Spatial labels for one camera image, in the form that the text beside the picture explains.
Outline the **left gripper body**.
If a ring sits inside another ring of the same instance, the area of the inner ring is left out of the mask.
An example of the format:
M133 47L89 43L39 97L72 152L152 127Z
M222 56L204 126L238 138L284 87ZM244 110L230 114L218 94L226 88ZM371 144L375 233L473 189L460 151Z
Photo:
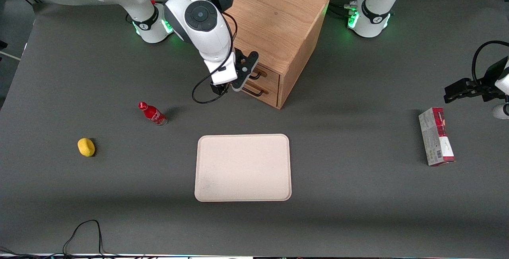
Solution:
M507 56L491 65L481 78L480 83L496 94L498 99L508 99L508 58Z

